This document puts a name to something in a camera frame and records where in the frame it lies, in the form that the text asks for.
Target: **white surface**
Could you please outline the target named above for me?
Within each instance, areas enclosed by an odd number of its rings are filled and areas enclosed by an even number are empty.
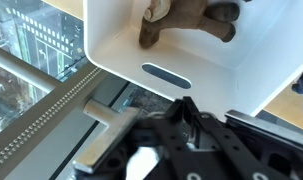
[[[230,43],[197,30],[170,29],[149,50],[138,44],[150,0],[85,0],[89,60],[171,100],[191,96],[200,110],[236,109],[255,115],[303,71],[303,0],[239,0],[237,34]],[[142,70],[144,63],[188,79],[182,89]]]

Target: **white bin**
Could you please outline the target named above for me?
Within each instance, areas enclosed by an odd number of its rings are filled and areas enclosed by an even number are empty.
[[[89,60],[170,100],[191,96],[224,120],[230,109],[256,115],[303,71],[303,0],[239,0],[229,43],[199,30],[168,29],[149,50],[138,43],[150,0],[85,0]],[[145,63],[191,83],[183,89],[142,69]]]

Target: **oval cutout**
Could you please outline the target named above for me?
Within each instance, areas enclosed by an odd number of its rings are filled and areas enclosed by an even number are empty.
[[[165,71],[153,64],[143,64],[142,65],[142,69],[153,75],[153,76],[156,76],[162,80],[165,80],[171,84],[174,84],[180,88],[183,88],[183,89],[190,89],[191,88],[191,83],[188,81],[188,80],[185,80],[179,76],[176,76],[168,71]]]

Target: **white plastic container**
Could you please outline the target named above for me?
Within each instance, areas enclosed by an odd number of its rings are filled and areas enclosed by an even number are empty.
[[[171,100],[191,96],[218,118],[230,109],[256,115],[303,71],[303,0],[239,0],[229,43],[199,30],[169,29],[149,50],[138,43],[150,0],[84,0],[89,60]],[[191,83],[183,89],[142,69],[153,64]]]

